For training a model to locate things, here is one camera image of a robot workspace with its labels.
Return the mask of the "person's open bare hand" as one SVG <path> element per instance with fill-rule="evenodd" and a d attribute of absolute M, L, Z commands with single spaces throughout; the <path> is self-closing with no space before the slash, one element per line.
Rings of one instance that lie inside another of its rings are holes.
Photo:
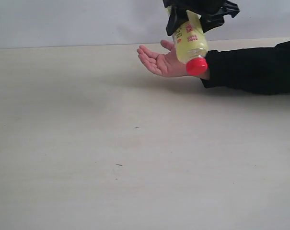
<path fill-rule="evenodd" d="M 160 44 L 169 51 L 167 54 L 153 52 L 143 45 L 137 49 L 138 57 L 147 70 L 166 78 L 191 76 L 185 65 L 177 59 L 174 44 L 166 40 Z"/>

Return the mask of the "black covered right gripper body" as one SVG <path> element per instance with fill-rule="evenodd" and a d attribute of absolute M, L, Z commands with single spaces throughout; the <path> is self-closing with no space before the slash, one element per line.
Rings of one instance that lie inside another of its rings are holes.
<path fill-rule="evenodd" d="M 234 18 L 240 9 L 229 0 L 163 0 L 165 7 L 176 6 L 206 18 L 230 15 Z"/>

